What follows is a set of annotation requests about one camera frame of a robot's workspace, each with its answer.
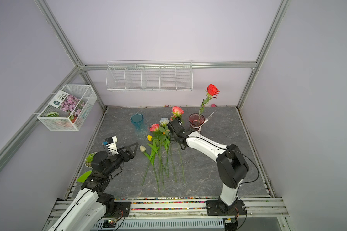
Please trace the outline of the white tulip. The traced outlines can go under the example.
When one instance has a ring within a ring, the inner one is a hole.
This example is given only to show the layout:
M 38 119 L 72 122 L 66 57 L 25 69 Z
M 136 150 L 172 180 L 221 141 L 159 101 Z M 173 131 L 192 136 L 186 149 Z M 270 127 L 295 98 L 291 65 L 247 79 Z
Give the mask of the white tulip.
M 143 176 L 143 180 L 142 180 L 142 183 L 141 183 L 141 185 L 144 185 L 145 180 L 146 180 L 146 176 L 147 176 L 147 172 L 149 170 L 149 167 L 150 166 L 154 166 L 154 156 L 155 156 L 155 153 L 152 151 L 150 154 L 148 154 L 147 153 L 147 149 L 144 146 L 142 146 L 142 145 L 139 147 L 139 150 L 147 158 L 146 170 L 145 170 L 145 173 L 144 173 L 144 176 Z

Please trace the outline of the white blue rose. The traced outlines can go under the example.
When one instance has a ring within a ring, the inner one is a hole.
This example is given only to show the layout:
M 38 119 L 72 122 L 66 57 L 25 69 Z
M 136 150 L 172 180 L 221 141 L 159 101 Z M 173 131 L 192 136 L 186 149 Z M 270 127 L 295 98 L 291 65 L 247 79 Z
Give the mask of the white blue rose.
M 169 157 L 170 157 L 170 145 L 171 145 L 171 132 L 168 128 L 168 124 L 170 122 L 170 119 L 162 117 L 160 119 L 160 133 L 162 138 L 161 144 L 165 151 L 165 161 L 163 162 L 163 169 L 165 176 L 169 178 L 170 172 L 169 172 Z

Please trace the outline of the pink rose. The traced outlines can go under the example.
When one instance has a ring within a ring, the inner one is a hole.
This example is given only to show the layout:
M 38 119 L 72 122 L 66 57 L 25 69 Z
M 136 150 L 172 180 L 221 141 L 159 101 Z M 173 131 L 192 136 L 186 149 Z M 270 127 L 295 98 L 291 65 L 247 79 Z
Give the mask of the pink rose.
M 183 122 L 182 115 L 184 114 L 184 110 L 181 107 L 174 106 L 172 108 L 173 115 L 171 116 L 171 120 L 178 119 L 181 123 Z M 184 172 L 184 166 L 183 166 L 183 159 L 181 155 L 181 147 L 178 144 L 178 153 L 179 153 L 179 160 L 181 165 L 181 171 L 182 171 L 182 177 L 183 177 L 183 183 L 186 182 L 185 179 L 185 172 Z
M 156 155 L 158 158 L 158 176 L 157 182 L 162 184 L 162 188 L 165 189 L 164 176 L 166 173 L 166 167 L 163 163 L 163 151 L 164 151 L 164 141 L 166 140 L 166 136 L 163 130 L 163 126 L 161 124 L 153 124 L 149 128 L 151 135 L 148 136 L 149 146 L 151 147 L 151 156 Z

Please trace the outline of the yellow tulip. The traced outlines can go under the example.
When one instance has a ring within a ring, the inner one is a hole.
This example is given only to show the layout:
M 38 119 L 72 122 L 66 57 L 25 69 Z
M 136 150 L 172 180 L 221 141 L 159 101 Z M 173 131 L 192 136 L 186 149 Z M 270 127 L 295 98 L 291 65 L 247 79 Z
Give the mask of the yellow tulip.
M 156 146 L 154 137 L 152 135 L 148 135 L 147 139 L 149 141 L 149 143 L 147 145 L 150 147 L 150 154 L 148 155 L 148 158 L 149 158 L 151 165 L 153 166 L 153 171 L 154 171 L 154 175 L 155 175 L 155 180 L 156 180 L 158 192 L 160 192 L 159 174 L 157 173 L 156 168 L 155 168 L 155 157 L 156 157 L 156 154 L 158 153 L 158 148 Z

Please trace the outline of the red rose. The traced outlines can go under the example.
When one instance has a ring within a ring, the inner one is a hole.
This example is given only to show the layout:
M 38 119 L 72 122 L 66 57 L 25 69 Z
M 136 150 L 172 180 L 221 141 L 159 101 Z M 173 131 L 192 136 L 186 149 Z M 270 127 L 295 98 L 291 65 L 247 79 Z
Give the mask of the red rose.
M 199 110 L 199 115 L 198 115 L 198 121 L 197 125 L 200 123 L 200 117 L 202 113 L 204 112 L 205 106 L 212 100 L 216 99 L 217 96 L 219 95 L 220 90 L 214 85 L 214 84 L 209 84 L 206 88 L 206 97 L 202 100 L 202 103 L 200 105 L 200 110 Z

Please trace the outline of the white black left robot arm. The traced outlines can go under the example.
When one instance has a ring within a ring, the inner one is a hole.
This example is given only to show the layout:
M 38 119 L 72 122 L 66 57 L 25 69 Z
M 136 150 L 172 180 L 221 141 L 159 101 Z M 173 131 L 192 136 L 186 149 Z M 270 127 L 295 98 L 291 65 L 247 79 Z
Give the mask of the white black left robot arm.
M 105 193 L 117 169 L 133 159 L 139 144 L 118 148 L 115 155 L 98 152 L 92 160 L 92 172 L 84 181 L 77 196 L 53 224 L 50 231 L 89 231 L 104 217 L 126 218 L 130 213 L 130 202 L 115 202 L 115 197 Z

